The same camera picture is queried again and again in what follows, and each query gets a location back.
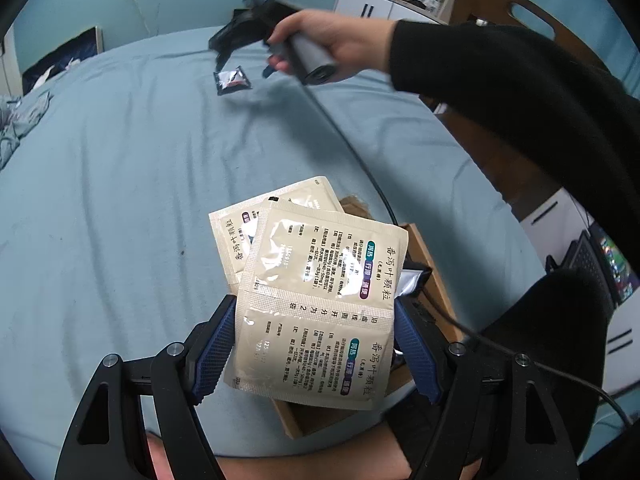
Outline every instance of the gray cylindrical handle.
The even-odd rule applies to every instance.
[[[306,34],[296,32],[289,40],[293,52],[289,55],[296,75],[303,84],[325,83],[338,70],[337,61],[323,46],[318,45]]]

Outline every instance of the wooden floor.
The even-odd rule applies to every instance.
[[[560,189],[527,157],[482,126],[448,108],[436,115],[521,221]]]

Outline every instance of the black and silver snack packet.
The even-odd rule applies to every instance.
[[[251,88],[251,82],[241,66],[227,72],[214,72],[213,77],[216,78],[218,95],[231,94],[238,90],[249,90]]]

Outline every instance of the medicine packet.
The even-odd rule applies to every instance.
[[[242,270],[255,237],[258,209],[270,196],[314,209],[342,211],[340,201],[326,177],[315,176],[209,213],[222,267],[233,294],[238,293]]]
[[[252,87],[241,66],[227,72],[214,72],[213,77],[216,79],[218,95],[231,94],[238,90],[249,90]]]
[[[270,199],[254,241],[225,382],[300,404],[373,408],[390,371],[407,232]]]

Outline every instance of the cabinet door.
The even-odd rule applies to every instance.
[[[435,23],[438,22],[432,20],[431,18],[427,18],[424,14],[420,12],[416,12],[415,10],[407,9],[405,6],[394,4],[391,7],[391,12],[389,13],[390,20],[412,20],[414,22],[427,22],[427,23]]]
[[[392,6],[389,0],[338,0],[334,11],[358,18],[388,18]]]

